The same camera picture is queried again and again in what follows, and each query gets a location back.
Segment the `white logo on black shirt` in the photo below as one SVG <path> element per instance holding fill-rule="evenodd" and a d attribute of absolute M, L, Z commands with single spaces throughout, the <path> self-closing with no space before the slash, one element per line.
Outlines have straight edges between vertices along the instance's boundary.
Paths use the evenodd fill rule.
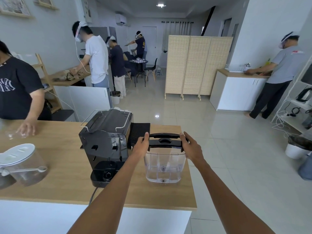
<path fill-rule="evenodd" d="M 0 91 L 6 92 L 6 91 L 13 91 L 15 88 L 12 86 L 11 81 L 6 78 L 0 79 Z"/>

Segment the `hand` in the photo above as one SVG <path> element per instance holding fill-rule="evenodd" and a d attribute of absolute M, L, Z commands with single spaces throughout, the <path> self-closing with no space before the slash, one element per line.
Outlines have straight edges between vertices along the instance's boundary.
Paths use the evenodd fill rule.
<path fill-rule="evenodd" d="M 71 70 L 70 70 L 70 73 L 71 73 L 72 75 L 76 75 L 76 74 L 78 73 L 77 68 L 74 67 L 73 69 L 71 69 Z"/>
<path fill-rule="evenodd" d="M 137 143 L 133 147 L 132 153 L 137 154 L 140 157 L 144 157 L 149 148 L 149 133 L 146 132 L 143 137 L 139 137 Z"/>
<path fill-rule="evenodd" d="M 26 118 L 21 124 L 21 126 L 18 128 L 16 133 L 26 134 L 26 136 L 35 135 L 36 125 L 37 125 L 36 118 Z"/>
<path fill-rule="evenodd" d="M 202 154 L 201 146 L 197 144 L 196 140 L 194 140 L 185 131 L 184 134 L 180 133 L 180 139 L 182 141 L 182 146 L 185 151 L 186 157 L 189 158 L 194 163 L 195 166 L 201 163 L 202 161 L 205 161 L 204 156 Z"/>
<path fill-rule="evenodd" d="M 256 73 L 255 69 L 248 69 L 248 70 L 246 70 L 246 72 L 249 73 L 249 74 Z"/>

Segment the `man in gray t-shirt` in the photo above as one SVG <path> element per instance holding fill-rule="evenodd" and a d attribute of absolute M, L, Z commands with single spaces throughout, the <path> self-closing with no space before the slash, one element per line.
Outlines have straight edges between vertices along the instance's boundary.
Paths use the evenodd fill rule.
<path fill-rule="evenodd" d="M 290 82 L 298 74 L 305 61 L 305 54 L 298 46 L 299 35 L 291 32 L 284 36 L 279 45 L 283 50 L 280 51 L 269 65 L 257 69 L 249 69 L 248 73 L 271 71 L 272 75 L 265 83 L 256 105 L 251 113 L 246 113 L 247 117 L 256 118 L 261 110 L 267 106 L 262 113 L 263 118 L 268 118 L 279 100 L 283 96 Z"/>

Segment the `wooden table top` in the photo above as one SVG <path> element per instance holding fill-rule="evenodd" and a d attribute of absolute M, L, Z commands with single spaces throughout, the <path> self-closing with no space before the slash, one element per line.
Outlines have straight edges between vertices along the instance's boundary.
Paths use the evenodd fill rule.
<path fill-rule="evenodd" d="M 237 77 L 237 78 L 257 78 L 257 79 L 264 79 L 264 78 L 269 78 L 270 76 L 267 75 L 245 75 L 244 73 L 237 73 L 237 72 L 229 72 L 225 69 L 218 69 L 220 73 L 224 74 L 227 77 Z"/>
<path fill-rule="evenodd" d="M 69 80 L 69 81 L 53 81 L 53 80 L 52 80 L 53 78 L 59 78 L 60 76 L 62 76 L 62 75 L 64 74 L 64 73 L 63 73 L 63 70 L 58 71 L 58 72 L 56 72 L 56 73 L 54 73 L 54 74 L 50 74 L 50 75 L 49 75 L 49 78 L 51 79 L 52 85 L 53 85 L 53 86 L 71 86 L 71 85 L 73 85 L 74 83 L 77 83 L 78 81 L 80 81 L 80 80 L 86 78 L 87 76 L 91 75 L 91 74 L 89 73 L 89 72 L 91 72 L 91 71 L 90 71 L 90 65 L 86 65 L 86 66 L 85 66 L 85 69 L 82 68 L 80 71 L 83 72 L 83 75 L 80 76 L 78 79 L 74 79 L 74 80 Z"/>
<path fill-rule="evenodd" d="M 23 144 L 32 143 L 47 163 L 49 173 L 39 183 L 24 187 L 14 185 L 0 190 L 0 199 L 51 202 L 66 204 L 89 203 L 95 189 L 90 175 L 92 172 L 87 155 L 80 149 L 80 122 L 39 121 L 38 134 L 23 139 L 9 140 L 4 130 L 17 129 L 21 120 L 5 121 L 1 131 L 0 153 Z M 151 124 L 150 133 L 180 133 L 180 126 Z M 145 176 L 144 159 L 137 165 L 131 179 L 125 207 L 153 208 L 173 210 L 196 210 L 196 200 L 188 162 L 176 184 L 158 184 L 149 182 Z"/>

